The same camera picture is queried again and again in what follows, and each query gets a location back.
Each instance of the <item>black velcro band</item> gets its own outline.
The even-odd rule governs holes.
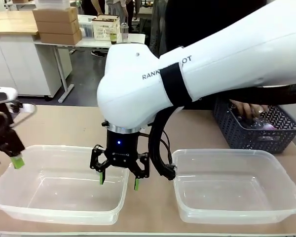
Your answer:
[[[164,89],[173,106],[184,106],[192,99],[188,94],[179,63],[172,64],[160,70]]]

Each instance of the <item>table leg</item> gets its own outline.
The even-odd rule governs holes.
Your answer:
[[[64,90],[65,90],[64,94],[59,98],[58,102],[59,103],[63,103],[63,101],[65,100],[65,98],[73,90],[74,84],[70,84],[70,86],[67,86],[67,82],[66,82],[66,78],[65,78],[65,74],[64,74],[63,65],[61,64],[61,61],[60,61],[60,55],[59,55],[58,48],[56,46],[53,46],[53,51],[54,51],[54,54],[55,54],[55,58],[56,58],[56,62],[57,62],[57,68],[58,68],[58,71],[59,71],[60,79],[61,79],[61,82],[63,84]]]

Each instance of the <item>shoe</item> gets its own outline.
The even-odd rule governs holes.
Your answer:
[[[100,51],[91,51],[91,55],[92,56],[96,56],[96,57],[99,57],[99,58],[103,58],[105,56],[104,53],[101,53]]]

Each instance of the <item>transparent plastic tub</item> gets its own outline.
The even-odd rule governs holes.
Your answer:
[[[70,0],[35,0],[37,9],[65,10],[70,7]]]
[[[84,38],[94,39],[92,20],[96,16],[78,15],[78,22]]]
[[[129,171],[109,167],[100,185],[91,170],[92,148],[31,146],[25,166],[0,177],[0,209],[15,219],[112,225],[123,207]]]
[[[296,185],[257,150],[178,150],[174,188],[180,217],[202,224],[267,224],[296,214]]]

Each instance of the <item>black basket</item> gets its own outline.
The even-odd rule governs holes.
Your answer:
[[[296,121],[279,106],[270,106],[261,116],[277,130],[244,128],[231,110],[231,103],[217,99],[214,117],[232,149],[263,150],[282,153],[296,136]]]

